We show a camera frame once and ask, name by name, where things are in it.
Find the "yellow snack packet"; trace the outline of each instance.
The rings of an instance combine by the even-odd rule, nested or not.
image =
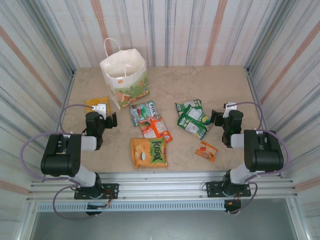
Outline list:
[[[166,141],[161,138],[132,138],[131,157],[134,168],[167,167]]]
[[[84,101],[85,105],[89,106],[96,106],[98,104],[105,104],[106,105],[106,117],[111,116],[111,110],[110,110],[110,104],[109,104],[109,98],[106,97],[100,97],[100,98],[94,98],[94,99],[88,99]],[[85,108],[86,113],[94,112],[95,110],[90,109],[88,107]]]
[[[204,157],[205,159],[208,159],[211,162],[213,162],[216,158],[217,152],[219,152],[219,150],[216,149],[214,146],[211,146],[205,141],[201,141],[198,149],[195,151],[195,154],[198,154],[199,156]]]

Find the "white paper bag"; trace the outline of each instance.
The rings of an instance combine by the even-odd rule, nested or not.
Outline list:
[[[104,40],[107,58],[100,62],[100,67],[112,100],[119,109],[123,109],[150,93],[146,61],[135,48],[121,50],[117,41],[119,51],[108,56],[108,39],[115,41],[112,38]]]

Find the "marble surface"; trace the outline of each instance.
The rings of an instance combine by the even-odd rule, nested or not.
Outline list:
[[[218,148],[215,161],[195,154],[200,140],[177,126],[178,113],[175,103],[193,99],[202,100],[204,112],[224,112],[227,102],[253,101],[242,66],[174,66],[148,67],[150,95],[135,103],[154,101],[158,114],[173,137],[167,144],[166,168],[140,167],[134,169],[131,159],[131,138],[143,138],[138,126],[134,127],[129,108],[118,110],[111,99],[111,111],[116,112],[118,127],[106,129],[100,150],[81,153],[81,163],[94,172],[159,172],[159,171],[213,171],[228,170],[244,161],[241,149],[229,149],[222,143],[222,127],[213,126],[203,138]],[[85,100],[109,96],[100,68],[80,68],[76,72],[68,104],[84,104]],[[243,129],[254,129],[259,125],[255,106],[241,105]],[[63,128],[66,132],[81,133],[86,128],[86,110],[71,107],[66,111]]]

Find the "kraze chip bag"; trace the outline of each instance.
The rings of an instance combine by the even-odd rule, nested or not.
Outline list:
[[[131,157],[134,168],[167,167],[166,141],[161,138],[132,138]]]

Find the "corrugated metal wall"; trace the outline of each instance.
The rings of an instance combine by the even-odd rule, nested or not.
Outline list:
[[[288,144],[293,178],[320,239],[320,1],[292,0],[250,66],[269,129]]]
[[[105,38],[136,48],[148,66],[244,65],[281,2],[36,0],[77,68],[99,67]]]
[[[149,66],[250,62],[267,124],[292,152],[286,176],[320,236],[319,16],[319,0],[2,1],[0,238],[14,232],[32,180],[19,163],[20,146],[56,128],[72,70],[98,67],[107,37],[137,48]],[[257,46],[263,51],[252,59]],[[117,48],[108,42],[107,51]],[[38,173],[45,143],[35,141],[25,153]]]
[[[0,239],[11,239],[33,180],[19,162],[27,139],[55,130],[72,70],[56,56],[26,1],[0,4]],[[27,166],[39,164],[47,139],[26,148]]]

